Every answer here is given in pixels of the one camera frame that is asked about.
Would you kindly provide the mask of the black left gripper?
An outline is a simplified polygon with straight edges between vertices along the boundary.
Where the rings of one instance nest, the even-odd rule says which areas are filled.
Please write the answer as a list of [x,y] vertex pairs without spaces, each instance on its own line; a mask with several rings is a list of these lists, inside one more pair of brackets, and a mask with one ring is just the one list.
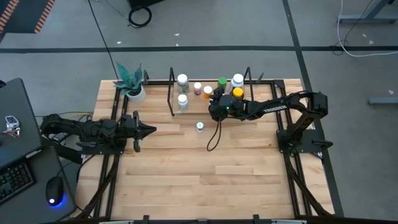
[[141,147],[139,141],[144,139],[148,135],[154,133],[157,128],[147,124],[139,122],[139,113],[134,111],[132,115],[124,114],[121,116],[120,127],[126,135],[126,138],[134,139],[134,151],[140,152]]

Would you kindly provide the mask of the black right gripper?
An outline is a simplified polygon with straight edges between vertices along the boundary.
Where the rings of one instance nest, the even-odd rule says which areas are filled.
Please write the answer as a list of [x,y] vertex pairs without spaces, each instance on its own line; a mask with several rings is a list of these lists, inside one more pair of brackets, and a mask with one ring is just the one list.
[[224,87],[219,86],[210,96],[208,111],[215,121],[226,118],[237,118],[241,111],[242,102],[233,95],[224,95]]

